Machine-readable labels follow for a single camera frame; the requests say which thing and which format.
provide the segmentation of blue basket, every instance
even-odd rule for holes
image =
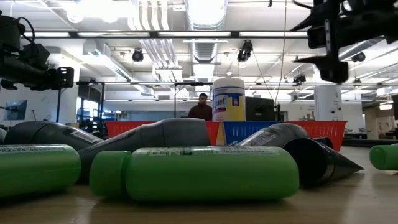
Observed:
[[[269,127],[281,121],[225,121],[224,131],[226,143],[240,142],[254,134],[256,131]]]

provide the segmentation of disinfecting wipes container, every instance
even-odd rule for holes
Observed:
[[[213,121],[245,121],[244,82],[220,78],[213,84]]]

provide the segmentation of computer monitor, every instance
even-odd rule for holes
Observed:
[[[5,121],[21,121],[25,120],[27,100],[16,100],[6,102],[6,112],[4,113]]]
[[[275,121],[274,100],[245,97],[246,121]]]

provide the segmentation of dark red shirt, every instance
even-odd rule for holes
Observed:
[[[188,117],[213,121],[213,109],[208,105],[197,104],[189,111]]]

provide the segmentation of desk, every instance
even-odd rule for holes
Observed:
[[[341,151],[366,170],[280,202],[143,205],[95,197],[87,186],[74,186],[62,194],[0,205],[0,223],[397,223],[398,175],[376,170],[369,149]]]

